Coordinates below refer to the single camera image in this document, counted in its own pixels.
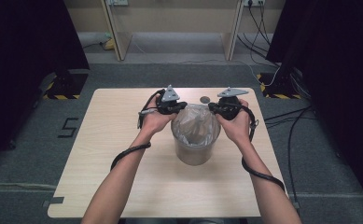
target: cylindrical container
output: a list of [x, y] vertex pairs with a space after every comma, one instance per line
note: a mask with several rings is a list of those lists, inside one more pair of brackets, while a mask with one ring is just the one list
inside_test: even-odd
[[177, 157], [188, 165], [201, 165], [213, 154], [221, 125], [207, 105], [187, 105], [171, 123]]

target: power strip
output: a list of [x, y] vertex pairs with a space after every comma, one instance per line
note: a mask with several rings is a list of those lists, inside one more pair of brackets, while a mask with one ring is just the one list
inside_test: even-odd
[[[244, 6], [248, 7], [248, 1], [249, 0], [245, 0], [244, 1]], [[265, 6], [265, 0], [252, 0], [253, 5], [251, 5], [251, 7], [260, 7], [260, 6]]]

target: floor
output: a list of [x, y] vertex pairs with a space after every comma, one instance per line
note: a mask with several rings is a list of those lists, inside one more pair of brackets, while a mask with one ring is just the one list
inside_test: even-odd
[[[220, 34], [179, 34], [179, 33], [137, 33], [124, 61], [118, 61], [113, 50], [103, 50], [98, 43], [108, 40], [106, 33], [79, 33], [81, 44], [89, 63], [204, 63], [204, 64], [256, 64], [268, 63], [250, 51], [239, 40], [235, 44], [231, 61], [225, 59]], [[256, 35], [239, 34], [253, 42]], [[255, 46], [268, 49], [268, 44], [258, 36]]]

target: person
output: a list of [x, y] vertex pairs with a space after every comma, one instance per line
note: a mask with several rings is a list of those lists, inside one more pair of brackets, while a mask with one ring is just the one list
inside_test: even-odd
[[[157, 97], [158, 95], [150, 101], [148, 108], [156, 106]], [[240, 99], [240, 103], [248, 106], [245, 100]], [[176, 116], [176, 114], [162, 115], [157, 111], [147, 114], [131, 147], [147, 144], [155, 133], [162, 131]], [[233, 120], [223, 119], [218, 114], [216, 119], [228, 138], [240, 149], [246, 164], [260, 173], [271, 175], [248, 138], [250, 123], [248, 114], [241, 110]], [[144, 153], [145, 149], [136, 150], [117, 163], [92, 197], [82, 223], [118, 223]], [[254, 175], [251, 175], [251, 180], [264, 223], [301, 223], [291, 201], [278, 185]]]

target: haptic device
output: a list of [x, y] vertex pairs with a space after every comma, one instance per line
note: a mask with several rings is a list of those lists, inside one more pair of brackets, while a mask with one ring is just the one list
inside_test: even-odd
[[218, 103], [209, 103], [208, 108], [214, 114], [219, 114], [222, 118], [227, 120], [233, 120], [239, 114], [240, 109], [247, 112], [251, 119], [250, 123], [250, 141], [253, 139], [254, 131], [258, 126], [258, 120], [255, 120], [253, 112], [246, 106], [240, 104], [237, 95], [248, 94], [248, 91], [242, 91], [228, 87], [224, 91], [220, 92], [217, 96], [221, 97]]
[[[156, 107], [150, 107], [147, 108], [149, 105], [149, 102], [151, 102], [152, 98], [154, 98], [157, 94], [160, 96], [156, 100]], [[152, 113], [156, 110], [160, 112], [162, 115], [171, 115], [173, 113], [178, 114], [180, 110], [184, 109], [187, 106], [186, 102], [177, 102], [180, 97], [173, 89], [172, 85], [169, 85], [167, 89], [162, 89], [159, 91], [156, 91], [154, 94], [149, 97], [146, 105], [144, 105], [141, 112], [138, 113], [138, 124], [137, 128], [141, 128], [143, 125], [144, 116], [146, 114]]]

